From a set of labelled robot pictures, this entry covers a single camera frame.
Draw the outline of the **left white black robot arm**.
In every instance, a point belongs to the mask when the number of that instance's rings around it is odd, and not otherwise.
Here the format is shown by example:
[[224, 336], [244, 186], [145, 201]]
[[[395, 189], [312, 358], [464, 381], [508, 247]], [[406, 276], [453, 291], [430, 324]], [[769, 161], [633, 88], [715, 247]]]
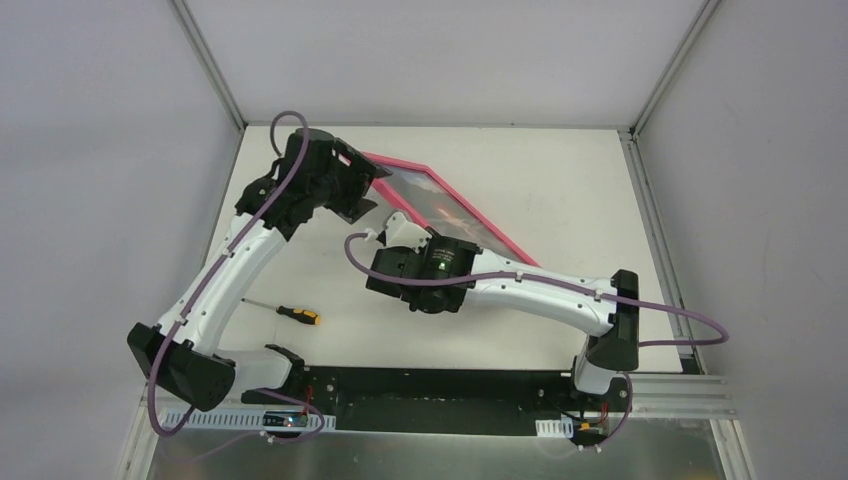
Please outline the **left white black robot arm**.
[[305, 378], [292, 367], [300, 357], [273, 344], [222, 350], [221, 337], [259, 273], [315, 210], [353, 224], [376, 206], [366, 197], [372, 183], [389, 174], [326, 131], [290, 134], [269, 172], [244, 188], [223, 241], [188, 290], [154, 325], [129, 331], [128, 347], [149, 383], [201, 412], [262, 388], [281, 404], [297, 402]]

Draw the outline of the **yellow black screwdriver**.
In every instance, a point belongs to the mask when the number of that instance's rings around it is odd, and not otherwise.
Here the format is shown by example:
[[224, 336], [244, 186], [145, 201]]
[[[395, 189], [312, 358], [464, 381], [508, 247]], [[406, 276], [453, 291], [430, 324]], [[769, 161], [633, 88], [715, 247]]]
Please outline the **yellow black screwdriver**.
[[275, 306], [248, 298], [242, 298], [241, 302], [273, 311], [277, 315], [290, 318], [304, 325], [317, 326], [321, 322], [321, 317], [316, 312], [311, 310], [301, 308], [290, 308], [284, 305]]

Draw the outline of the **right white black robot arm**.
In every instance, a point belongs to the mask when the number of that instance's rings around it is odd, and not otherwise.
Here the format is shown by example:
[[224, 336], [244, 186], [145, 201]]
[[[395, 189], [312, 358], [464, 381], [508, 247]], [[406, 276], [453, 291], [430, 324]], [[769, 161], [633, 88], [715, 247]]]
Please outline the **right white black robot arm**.
[[607, 397], [613, 379], [639, 366], [639, 278], [554, 274], [472, 242], [438, 234], [410, 242], [379, 236], [382, 248], [367, 274], [368, 289], [397, 298], [411, 311], [456, 313], [464, 306], [498, 307], [563, 323], [586, 340], [575, 357], [569, 400], [583, 410]]

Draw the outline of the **pink picture frame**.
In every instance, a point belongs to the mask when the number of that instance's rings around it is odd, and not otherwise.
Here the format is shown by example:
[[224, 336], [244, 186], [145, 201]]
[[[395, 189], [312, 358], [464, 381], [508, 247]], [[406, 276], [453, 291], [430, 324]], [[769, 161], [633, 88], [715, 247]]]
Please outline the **pink picture frame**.
[[471, 241], [511, 260], [538, 264], [431, 167], [374, 153], [367, 157], [390, 172], [372, 187], [416, 224]]

